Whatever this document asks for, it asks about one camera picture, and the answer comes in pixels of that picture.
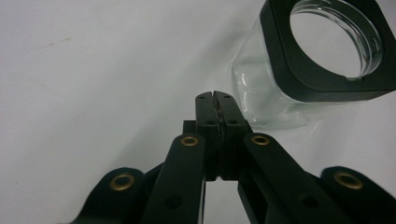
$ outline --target jar opening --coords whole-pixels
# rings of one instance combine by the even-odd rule
[[[300,1],[290,14],[290,26],[311,60],[349,80],[361,80],[381,62],[378,31],[360,10],[345,1]]]

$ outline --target white background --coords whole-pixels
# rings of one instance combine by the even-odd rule
[[[396,2],[377,2],[395,34]],[[2,0],[0,223],[70,222],[107,172],[162,162],[196,95],[233,93],[231,61],[262,4]],[[314,175],[344,165],[396,196],[395,111],[393,92],[267,133]],[[235,183],[206,196],[206,223],[248,223]]]

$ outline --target glass jar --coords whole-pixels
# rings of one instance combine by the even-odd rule
[[[305,126],[396,90],[389,63],[395,39],[377,3],[364,2],[267,0],[232,67],[235,98],[252,127]],[[360,57],[357,76],[335,74],[306,55],[290,27],[290,16],[298,13],[319,15],[346,31]]]

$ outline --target screw hole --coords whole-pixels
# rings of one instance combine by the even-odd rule
[[[110,182],[110,187],[116,191],[130,188],[134,184],[134,177],[128,173],[116,175]]]
[[[349,189],[362,189],[363,183],[356,176],[351,175],[347,172],[336,172],[334,174],[334,179],[342,186]]]

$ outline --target black jar lid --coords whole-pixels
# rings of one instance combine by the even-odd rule
[[[358,46],[366,60],[362,78],[332,73],[303,52],[292,34],[290,15],[310,10],[341,20],[344,29],[348,25],[356,32],[353,35],[360,35],[354,42],[364,42]],[[267,0],[260,18],[276,84],[289,97],[302,102],[353,102],[396,90],[396,40],[376,1]]]

